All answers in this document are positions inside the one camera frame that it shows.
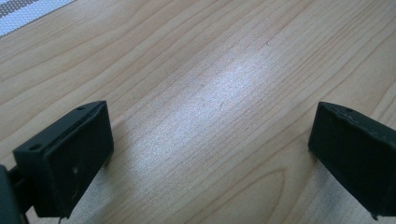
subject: wood grain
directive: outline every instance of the wood grain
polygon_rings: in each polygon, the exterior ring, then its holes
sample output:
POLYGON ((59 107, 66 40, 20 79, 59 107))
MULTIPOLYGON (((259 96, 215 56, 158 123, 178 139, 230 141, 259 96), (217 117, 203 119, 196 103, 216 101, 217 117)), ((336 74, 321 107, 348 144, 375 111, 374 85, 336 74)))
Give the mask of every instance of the wood grain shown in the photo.
POLYGON ((0 38, 0 162, 104 99, 115 154, 62 223, 394 223, 307 141, 319 101, 396 128, 395 31, 392 0, 78 0, 0 38))

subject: screw hole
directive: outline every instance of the screw hole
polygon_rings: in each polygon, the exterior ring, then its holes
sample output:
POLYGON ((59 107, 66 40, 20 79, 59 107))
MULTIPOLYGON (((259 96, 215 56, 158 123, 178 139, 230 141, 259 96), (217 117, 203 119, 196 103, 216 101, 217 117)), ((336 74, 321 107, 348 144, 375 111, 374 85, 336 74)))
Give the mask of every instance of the screw hole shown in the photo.
POLYGON ((41 148, 41 144, 34 144, 31 147, 29 147, 29 150, 34 151, 34 150, 38 150, 39 148, 41 148))
POLYGON ((77 166, 74 166, 73 168, 72 168, 72 170, 73 170, 73 174, 77 174, 78 173, 78 168, 77 168, 77 166))

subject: wooden table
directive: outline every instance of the wooden table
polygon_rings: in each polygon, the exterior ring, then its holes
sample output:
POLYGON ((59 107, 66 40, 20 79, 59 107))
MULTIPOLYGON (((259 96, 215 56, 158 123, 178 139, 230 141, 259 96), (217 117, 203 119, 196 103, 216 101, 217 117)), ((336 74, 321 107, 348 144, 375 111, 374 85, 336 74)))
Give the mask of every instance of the wooden table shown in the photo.
POLYGON ((115 154, 62 223, 394 223, 307 141, 319 101, 396 128, 395 18, 392 0, 77 0, 0 38, 0 162, 107 100, 115 154))

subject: table surface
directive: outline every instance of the table surface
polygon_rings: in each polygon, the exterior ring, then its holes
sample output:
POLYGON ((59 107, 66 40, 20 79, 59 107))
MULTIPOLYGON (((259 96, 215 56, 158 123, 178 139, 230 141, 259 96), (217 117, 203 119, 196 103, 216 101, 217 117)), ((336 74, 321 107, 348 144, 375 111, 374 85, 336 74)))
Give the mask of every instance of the table surface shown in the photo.
POLYGON ((392 0, 77 0, 0 38, 0 163, 107 100, 115 153, 62 223, 394 223, 307 141, 319 101, 396 128, 395 18, 392 0))

